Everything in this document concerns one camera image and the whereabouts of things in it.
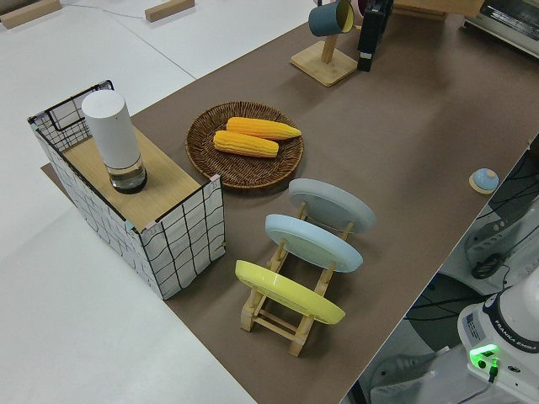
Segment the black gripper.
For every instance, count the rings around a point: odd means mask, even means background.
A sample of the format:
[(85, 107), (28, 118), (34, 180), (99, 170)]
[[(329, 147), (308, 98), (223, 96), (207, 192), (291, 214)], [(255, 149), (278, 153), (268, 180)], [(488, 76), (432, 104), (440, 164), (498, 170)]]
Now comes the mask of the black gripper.
[(363, 20), (358, 43), (360, 57), (357, 69), (369, 72), (374, 53), (382, 40), (387, 21), (391, 16), (393, 0), (359, 1), (358, 6)]

